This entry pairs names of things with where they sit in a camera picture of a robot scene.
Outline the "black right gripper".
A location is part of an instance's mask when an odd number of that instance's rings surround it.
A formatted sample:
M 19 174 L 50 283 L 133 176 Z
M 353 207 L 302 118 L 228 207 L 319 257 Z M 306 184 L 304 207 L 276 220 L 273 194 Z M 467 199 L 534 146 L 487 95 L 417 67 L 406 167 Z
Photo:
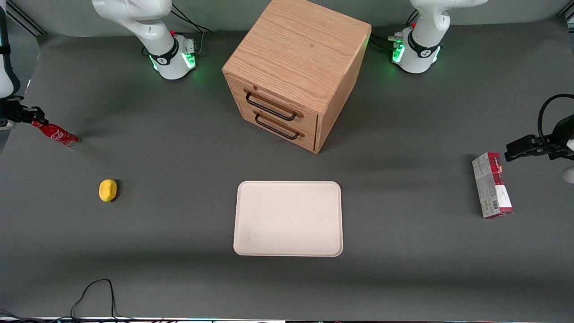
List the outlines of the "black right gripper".
M 45 112 L 38 106 L 22 104 L 23 96 L 11 96 L 0 100 L 0 129 L 10 130 L 16 123 L 30 123 L 33 127 L 49 126 Z

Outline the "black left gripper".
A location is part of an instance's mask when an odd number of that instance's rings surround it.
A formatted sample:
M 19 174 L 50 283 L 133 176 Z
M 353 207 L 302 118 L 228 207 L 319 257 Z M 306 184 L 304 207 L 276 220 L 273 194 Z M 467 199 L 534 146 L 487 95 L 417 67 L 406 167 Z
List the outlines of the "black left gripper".
M 561 119 L 556 123 L 551 134 L 543 133 L 543 117 L 537 119 L 538 139 L 535 135 L 526 135 L 506 145 L 505 160 L 510 163 L 527 156 L 548 155 L 550 160 L 562 158 L 573 160 L 573 148 L 568 142 L 573 140 L 574 115 Z

